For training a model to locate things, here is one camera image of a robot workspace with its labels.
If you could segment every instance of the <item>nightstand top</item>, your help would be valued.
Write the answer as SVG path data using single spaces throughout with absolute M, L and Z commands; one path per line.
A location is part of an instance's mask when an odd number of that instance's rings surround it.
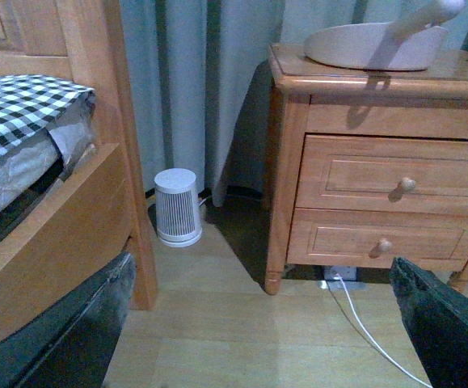
M 276 86 L 286 93 L 468 99 L 468 52 L 441 51 L 425 71 L 365 71 L 322 65 L 303 46 L 272 44 Z

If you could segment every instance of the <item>heater grille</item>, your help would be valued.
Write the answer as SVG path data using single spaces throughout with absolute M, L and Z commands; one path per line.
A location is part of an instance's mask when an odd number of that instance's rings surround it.
M 157 228 L 164 234 L 181 236 L 196 230 L 191 192 L 157 193 L 156 212 Z

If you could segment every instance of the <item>curtain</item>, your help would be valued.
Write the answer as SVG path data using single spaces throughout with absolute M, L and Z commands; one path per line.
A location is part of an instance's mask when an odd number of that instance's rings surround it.
M 228 185 L 261 191 L 273 42 L 397 19 L 430 0 L 121 0 L 146 190 L 182 167 L 221 205 Z M 468 50 L 468 0 L 444 24 Z

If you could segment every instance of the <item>drawer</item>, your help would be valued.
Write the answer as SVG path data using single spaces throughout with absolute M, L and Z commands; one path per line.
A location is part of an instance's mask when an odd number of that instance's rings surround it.
M 468 142 L 308 135 L 297 207 L 468 215 Z
M 468 217 L 295 209 L 288 263 L 389 268 L 396 256 L 426 269 L 462 270 Z
M 468 139 L 468 101 L 314 95 L 306 131 Z

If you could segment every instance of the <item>space heater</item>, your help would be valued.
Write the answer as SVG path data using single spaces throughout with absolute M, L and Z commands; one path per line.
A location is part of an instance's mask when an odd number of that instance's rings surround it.
M 156 229 L 168 247 L 188 247 L 201 237 L 196 175 L 184 168 L 171 168 L 154 177 Z

